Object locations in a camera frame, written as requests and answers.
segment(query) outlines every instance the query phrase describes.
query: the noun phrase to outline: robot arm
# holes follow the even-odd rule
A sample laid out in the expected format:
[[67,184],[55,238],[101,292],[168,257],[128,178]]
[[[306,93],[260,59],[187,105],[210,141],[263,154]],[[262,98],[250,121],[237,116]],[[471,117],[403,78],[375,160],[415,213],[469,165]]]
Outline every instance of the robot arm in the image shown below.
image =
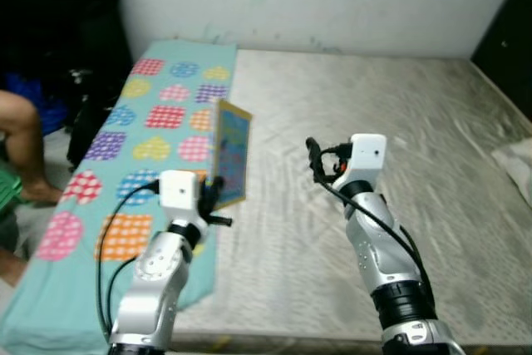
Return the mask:
[[170,221],[135,262],[133,281],[121,300],[109,339],[109,354],[162,355],[170,346],[177,299],[186,284],[192,250],[207,236],[208,224],[231,225],[210,215],[223,181],[209,189],[192,172],[160,175],[160,205]]
[[[382,195],[374,192],[384,163],[386,138],[381,135],[353,135],[350,143],[321,151],[307,139],[314,180],[338,194],[345,205],[347,238],[358,258],[358,268],[372,296],[382,325],[385,355],[463,354],[449,328],[437,318],[430,285],[411,254],[387,230],[407,243],[406,231],[390,214]],[[335,175],[325,175],[321,155],[333,153],[340,162]]]

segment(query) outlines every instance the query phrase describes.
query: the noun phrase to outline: black cable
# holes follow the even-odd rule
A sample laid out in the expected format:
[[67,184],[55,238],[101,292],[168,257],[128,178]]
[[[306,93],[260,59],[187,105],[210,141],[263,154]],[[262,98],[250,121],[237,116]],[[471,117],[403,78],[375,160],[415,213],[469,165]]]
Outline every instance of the black cable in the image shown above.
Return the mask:
[[107,322],[109,323],[109,326],[113,327],[113,319],[111,319],[111,294],[113,291],[113,284],[115,284],[115,280],[118,277],[118,274],[121,272],[123,268],[125,268],[127,265],[129,265],[131,262],[136,260],[136,257],[130,258],[127,261],[124,261],[121,263],[121,265],[116,268],[115,272],[113,272],[113,275],[111,276],[111,280],[109,280],[109,284],[107,285],[107,294],[106,294],[106,313],[107,313]]
[[421,258],[419,257],[418,254],[416,254],[416,251],[412,250],[410,247],[408,247],[408,244],[405,243],[405,241],[399,237],[396,232],[394,232],[387,224],[385,224],[384,222],[382,222],[380,219],[378,219],[373,213],[371,213],[370,211],[366,210],[364,207],[362,207],[361,205],[359,205],[356,201],[353,201],[352,199],[348,198],[346,195],[343,195],[342,193],[340,193],[338,190],[335,190],[333,187],[331,187],[330,185],[328,185],[325,180],[322,178],[322,176],[317,173],[317,171],[315,170],[314,166],[317,164],[317,161],[318,159],[321,158],[322,154],[325,154],[326,152],[329,152],[330,149],[327,149],[327,150],[324,150],[324,151],[321,151],[320,153],[317,153],[315,156],[314,156],[314,160],[313,160],[313,163],[312,163],[312,166],[313,166],[313,171],[314,171],[314,178],[318,181],[318,183],[326,190],[328,191],[329,193],[332,193],[333,195],[337,196],[341,201],[343,201],[344,203],[346,204],[349,204],[351,205],[355,210],[358,210],[360,212],[362,212],[363,214],[365,214],[368,218],[372,219],[373,221],[375,221],[376,224],[378,224],[386,233],[388,233],[397,243],[399,243],[399,245],[406,251],[406,253],[408,255],[410,255],[410,257],[412,258],[412,260],[414,261],[414,263],[416,264],[417,268],[419,269],[420,271],[420,275],[421,275],[421,280],[423,281],[423,283],[425,284],[426,286],[426,294],[429,298],[429,302],[431,303],[432,307],[434,308],[434,310],[436,311],[436,305],[435,305],[435,300],[434,300],[434,293],[432,292],[432,286],[431,286],[431,282],[429,280],[429,277],[428,275],[426,274],[426,271],[425,271],[425,268],[423,267],[423,263],[421,261]]
[[101,303],[101,253],[103,251],[103,243],[107,236],[107,232],[109,231],[109,228],[111,227],[113,223],[113,219],[116,217],[116,214],[118,214],[118,211],[120,211],[122,206],[126,203],[126,201],[133,194],[141,190],[152,190],[155,193],[157,193],[159,191],[159,180],[154,180],[150,183],[147,183],[146,185],[142,185],[140,187],[137,187],[136,189],[133,189],[126,195],[126,197],[122,199],[120,203],[118,203],[111,217],[109,218],[109,222],[107,222],[107,225],[104,228],[103,235],[101,236],[100,243],[98,245],[98,260],[96,261],[96,310],[98,313],[98,322],[100,322],[101,332],[103,333],[106,341],[109,341],[109,336],[111,335],[112,326],[109,324],[110,322],[106,321],[106,317],[104,315],[103,307]]
[[419,250],[417,249],[416,242],[414,241],[412,236],[410,236],[410,233],[408,233],[408,230],[406,230],[406,228],[404,226],[401,226],[399,229],[401,229],[401,232],[405,235],[405,237],[408,240],[408,243],[410,244],[410,246],[412,247],[412,250],[414,251],[414,254],[416,255],[416,257],[419,260],[421,260],[421,255],[419,254]]

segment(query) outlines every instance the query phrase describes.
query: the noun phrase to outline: person's knee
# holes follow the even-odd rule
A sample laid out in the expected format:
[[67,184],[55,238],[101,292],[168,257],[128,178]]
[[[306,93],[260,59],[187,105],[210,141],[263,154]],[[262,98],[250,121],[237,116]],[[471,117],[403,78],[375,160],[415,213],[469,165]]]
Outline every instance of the person's knee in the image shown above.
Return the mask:
[[32,129],[40,126],[37,108],[26,98],[10,96],[0,112],[2,130],[7,132]]

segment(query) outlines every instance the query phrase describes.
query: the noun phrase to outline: bare foot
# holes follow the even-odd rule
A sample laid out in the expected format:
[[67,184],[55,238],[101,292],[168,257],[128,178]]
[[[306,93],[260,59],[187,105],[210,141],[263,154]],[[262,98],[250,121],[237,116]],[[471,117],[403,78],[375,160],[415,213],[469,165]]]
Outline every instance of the bare foot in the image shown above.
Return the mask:
[[26,270],[26,261],[11,254],[5,249],[0,249],[0,278],[7,284],[15,287],[24,275]]
[[39,182],[23,186],[20,196],[28,201],[57,204],[62,196],[62,191],[47,182]]

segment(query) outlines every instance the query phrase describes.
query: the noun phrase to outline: white cloth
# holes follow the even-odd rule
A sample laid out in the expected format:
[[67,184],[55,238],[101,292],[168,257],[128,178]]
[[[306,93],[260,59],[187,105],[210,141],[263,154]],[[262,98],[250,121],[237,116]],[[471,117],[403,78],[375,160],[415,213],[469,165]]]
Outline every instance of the white cloth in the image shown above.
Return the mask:
[[532,207],[532,138],[500,147],[491,154]]

